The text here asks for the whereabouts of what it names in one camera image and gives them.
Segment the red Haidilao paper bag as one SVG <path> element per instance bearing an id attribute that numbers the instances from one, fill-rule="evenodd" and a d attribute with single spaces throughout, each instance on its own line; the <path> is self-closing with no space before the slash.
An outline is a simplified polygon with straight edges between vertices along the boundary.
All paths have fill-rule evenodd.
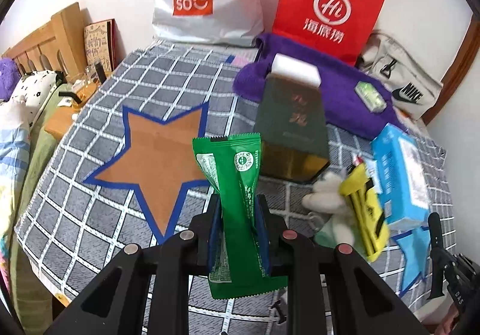
<path id="1" fill-rule="evenodd" d="M 385 0 L 279 0 L 272 33 L 354 65 Z"/>

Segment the purple plush toy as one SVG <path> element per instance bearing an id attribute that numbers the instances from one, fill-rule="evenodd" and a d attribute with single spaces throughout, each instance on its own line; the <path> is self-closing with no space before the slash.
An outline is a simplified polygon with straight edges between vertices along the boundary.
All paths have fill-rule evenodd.
<path id="1" fill-rule="evenodd" d="M 9 57 L 0 59 L 0 100 L 8 101 L 20 80 L 16 63 Z"/>

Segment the brown wooden door frame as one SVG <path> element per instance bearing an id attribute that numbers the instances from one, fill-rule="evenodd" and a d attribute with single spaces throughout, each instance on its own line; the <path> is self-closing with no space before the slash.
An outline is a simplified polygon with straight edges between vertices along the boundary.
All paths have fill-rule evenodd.
<path id="1" fill-rule="evenodd" d="M 457 88 L 459 88 L 473 65 L 473 61 L 479 51 L 479 44 L 479 19 L 473 15 L 456 57 L 448 68 L 445 76 L 442 78 L 443 88 L 439 94 L 437 102 L 422 115 L 424 124 L 430 123 L 438 115 L 454 95 Z"/>

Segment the yellow black pouch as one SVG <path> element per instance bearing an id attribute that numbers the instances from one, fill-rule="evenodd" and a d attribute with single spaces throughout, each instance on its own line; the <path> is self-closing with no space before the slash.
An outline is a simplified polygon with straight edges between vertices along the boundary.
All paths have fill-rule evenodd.
<path id="1" fill-rule="evenodd" d="M 351 165 L 346 179 L 339 186 L 339 193 L 352 208 L 364 244 L 365 256 L 375 262 L 390 237 L 386 214 L 374 189 L 374 181 L 368 176 L 366 164 Z"/>

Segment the wooden headboard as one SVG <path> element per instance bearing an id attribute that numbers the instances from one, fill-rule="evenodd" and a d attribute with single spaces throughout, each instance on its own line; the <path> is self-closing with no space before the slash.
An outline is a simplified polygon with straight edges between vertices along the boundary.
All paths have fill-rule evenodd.
<path id="1" fill-rule="evenodd" d="M 53 14 L 49 22 L 1 56 L 12 59 L 21 73 L 63 71 L 67 80 L 72 81 L 87 66 L 84 27 L 79 3 L 75 2 Z"/>

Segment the black bottle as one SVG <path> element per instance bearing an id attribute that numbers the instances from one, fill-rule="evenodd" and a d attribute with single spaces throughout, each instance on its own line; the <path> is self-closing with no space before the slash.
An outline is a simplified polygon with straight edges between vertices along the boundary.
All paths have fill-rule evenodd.
<path id="1" fill-rule="evenodd" d="M 97 61 L 95 64 L 94 64 L 94 67 L 95 67 L 95 72 L 96 72 L 96 75 L 98 77 L 98 81 L 103 84 L 105 81 L 106 81 L 106 74 L 105 74 L 105 71 L 103 69 L 103 64 L 100 62 L 100 61 Z"/>

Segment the green snack packet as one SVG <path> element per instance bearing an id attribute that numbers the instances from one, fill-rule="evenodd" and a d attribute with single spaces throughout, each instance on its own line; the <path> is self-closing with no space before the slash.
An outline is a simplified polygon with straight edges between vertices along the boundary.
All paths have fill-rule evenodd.
<path id="1" fill-rule="evenodd" d="M 208 274 L 212 297 L 250 297 L 285 288 L 286 277 L 265 275 L 256 241 L 260 134 L 201 137 L 193 139 L 192 145 L 197 164 L 221 201 L 221 254 Z"/>

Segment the light blue tissue pack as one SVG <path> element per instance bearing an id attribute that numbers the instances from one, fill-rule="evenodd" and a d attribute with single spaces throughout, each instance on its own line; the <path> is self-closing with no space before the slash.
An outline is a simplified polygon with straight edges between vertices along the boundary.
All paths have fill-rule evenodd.
<path id="1" fill-rule="evenodd" d="M 415 141 L 389 123 L 372 141 L 372 148 L 389 228 L 405 232 L 425 225 L 431 200 Z"/>

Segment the white plush toy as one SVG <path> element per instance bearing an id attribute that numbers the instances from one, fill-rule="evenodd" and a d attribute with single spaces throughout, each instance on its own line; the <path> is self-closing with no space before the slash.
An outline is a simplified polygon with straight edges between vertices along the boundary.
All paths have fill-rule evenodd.
<path id="1" fill-rule="evenodd" d="M 339 193 L 341 183 L 343 178 L 340 175 L 326 172 L 312 186 L 312 192 L 302 198 L 302 206 L 308 211 L 307 221 L 319 245 L 334 248 L 343 243 L 356 243 L 356 220 L 352 208 Z"/>

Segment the wooden bedside table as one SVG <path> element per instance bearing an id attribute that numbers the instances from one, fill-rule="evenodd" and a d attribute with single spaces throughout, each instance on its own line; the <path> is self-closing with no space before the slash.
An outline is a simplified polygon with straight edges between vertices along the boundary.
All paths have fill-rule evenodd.
<path id="1" fill-rule="evenodd" d="M 98 87 L 97 90 L 102 85 L 98 81 L 97 75 L 89 76 L 83 72 L 74 76 L 66 82 L 66 84 L 62 84 L 54 91 L 54 96 L 52 96 L 50 100 L 52 102 L 57 102 L 56 107 L 53 114 L 46 120 L 43 128 L 46 132 L 52 135 L 56 141 L 60 141 L 63 138 L 69 128 L 77 120 L 80 111 L 83 109 L 82 107 L 80 110 L 74 110 L 70 106 L 70 100 L 66 98 L 62 99 L 59 96 L 59 91 L 78 91 L 88 83 L 96 83 Z"/>

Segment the purple fluffy towel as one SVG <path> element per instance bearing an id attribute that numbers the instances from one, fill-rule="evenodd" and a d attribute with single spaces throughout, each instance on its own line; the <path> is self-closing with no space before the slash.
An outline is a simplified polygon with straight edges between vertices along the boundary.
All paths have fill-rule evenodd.
<path id="1" fill-rule="evenodd" d="M 326 53 L 272 33 L 259 35 L 256 47 L 258 60 L 244 66 L 233 81 L 234 92 L 242 98 L 257 103 L 262 101 L 266 76 L 275 55 L 281 53 L 318 68 L 327 123 L 367 140 L 374 139 L 389 123 L 403 131 L 406 129 L 395 113 L 391 92 L 379 80 Z M 383 112 L 377 114 L 368 110 L 355 92 L 359 82 L 370 83 L 376 88 L 386 102 Z"/>

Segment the white foam block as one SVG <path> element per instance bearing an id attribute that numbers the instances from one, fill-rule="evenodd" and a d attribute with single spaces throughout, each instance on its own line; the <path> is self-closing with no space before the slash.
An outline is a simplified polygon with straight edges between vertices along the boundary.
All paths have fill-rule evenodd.
<path id="1" fill-rule="evenodd" d="M 320 72 L 316 66 L 281 53 L 275 55 L 271 73 L 312 88 L 321 85 Z"/>

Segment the white spotted pillow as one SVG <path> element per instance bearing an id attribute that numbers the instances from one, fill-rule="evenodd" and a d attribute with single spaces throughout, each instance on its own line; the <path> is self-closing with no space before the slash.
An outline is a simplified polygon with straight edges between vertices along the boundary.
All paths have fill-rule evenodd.
<path id="1" fill-rule="evenodd" d="M 25 103 L 30 127 L 38 120 L 57 88 L 56 77 L 57 72 L 50 70 L 25 75 L 11 94 L 10 98 L 14 101 Z"/>

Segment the brown star mat blue edge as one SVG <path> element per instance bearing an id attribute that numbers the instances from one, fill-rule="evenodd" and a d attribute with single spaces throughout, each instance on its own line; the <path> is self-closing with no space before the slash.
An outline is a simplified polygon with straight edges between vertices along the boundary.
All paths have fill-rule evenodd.
<path id="1" fill-rule="evenodd" d="M 161 245 L 174 234 L 188 190 L 209 185 L 192 147 L 205 135 L 208 103 L 166 120 L 124 105 L 122 120 L 124 147 L 83 183 L 134 191 Z"/>

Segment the patterned book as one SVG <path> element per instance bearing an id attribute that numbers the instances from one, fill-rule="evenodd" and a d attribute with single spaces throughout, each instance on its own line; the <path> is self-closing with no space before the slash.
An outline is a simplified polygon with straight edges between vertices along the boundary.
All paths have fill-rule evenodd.
<path id="1" fill-rule="evenodd" d="M 84 27 L 85 56 L 88 66 L 101 62 L 104 71 L 114 71 L 116 67 L 115 23 L 114 18 L 110 18 Z"/>

